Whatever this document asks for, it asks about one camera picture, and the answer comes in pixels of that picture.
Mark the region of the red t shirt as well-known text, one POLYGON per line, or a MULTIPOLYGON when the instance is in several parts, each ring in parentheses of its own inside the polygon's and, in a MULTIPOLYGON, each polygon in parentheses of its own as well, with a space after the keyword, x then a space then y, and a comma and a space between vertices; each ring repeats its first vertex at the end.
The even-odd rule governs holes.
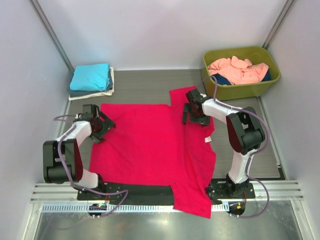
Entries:
POLYGON ((93 145, 89 170, 105 182, 169 186, 176 210, 210 218, 205 189, 216 154, 206 138, 215 126, 183 123, 189 90, 171 90, 170 104, 101 104, 102 113, 116 126, 93 145))

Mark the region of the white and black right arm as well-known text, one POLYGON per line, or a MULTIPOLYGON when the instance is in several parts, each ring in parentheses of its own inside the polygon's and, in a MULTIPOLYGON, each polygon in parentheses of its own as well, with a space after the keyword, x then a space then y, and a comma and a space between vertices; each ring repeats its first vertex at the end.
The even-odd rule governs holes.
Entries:
POLYGON ((249 188, 251 161, 261 143, 265 141, 262 119, 254 108, 239 108, 209 96, 203 96, 198 89, 186 94, 182 122, 208 126, 211 118, 226 124, 229 144, 233 149, 231 169, 226 175, 222 194, 231 198, 240 198, 249 188))

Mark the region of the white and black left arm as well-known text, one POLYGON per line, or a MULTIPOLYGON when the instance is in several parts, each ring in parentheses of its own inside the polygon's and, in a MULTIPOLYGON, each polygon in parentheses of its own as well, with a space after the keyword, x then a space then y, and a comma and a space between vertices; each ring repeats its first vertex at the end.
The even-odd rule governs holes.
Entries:
POLYGON ((42 146, 44 181, 48 184, 69 182, 76 190, 107 196, 102 176, 84 169, 80 146, 87 138, 96 144, 104 142, 105 134, 115 128, 116 123, 95 104, 83 105, 82 112, 73 117, 65 133, 45 141, 42 146))

